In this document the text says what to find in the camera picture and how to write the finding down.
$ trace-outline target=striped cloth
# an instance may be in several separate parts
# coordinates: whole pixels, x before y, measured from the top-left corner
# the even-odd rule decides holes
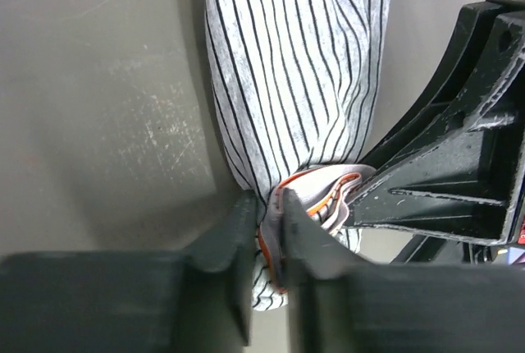
[[[217,120],[231,171],[267,206],[313,165],[353,163],[370,130],[390,0],[206,0]],[[265,214],[259,222],[264,222]],[[358,249],[358,234],[338,238]],[[256,255],[253,307],[286,296]]]

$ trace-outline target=gray garment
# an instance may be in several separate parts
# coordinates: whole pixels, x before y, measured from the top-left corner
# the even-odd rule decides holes
[[[299,170],[354,163],[376,102],[390,0],[206,2],[217,120],[242,188],[266,205]],[[351,247],[350,237],[338,238]],[[285,303],[258,250],[253,307]]]

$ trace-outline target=red object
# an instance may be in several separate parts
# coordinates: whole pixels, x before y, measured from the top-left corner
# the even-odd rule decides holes
[[[525,219],[523,219],[522,230],[519,232],[518,243],[525,245]]]

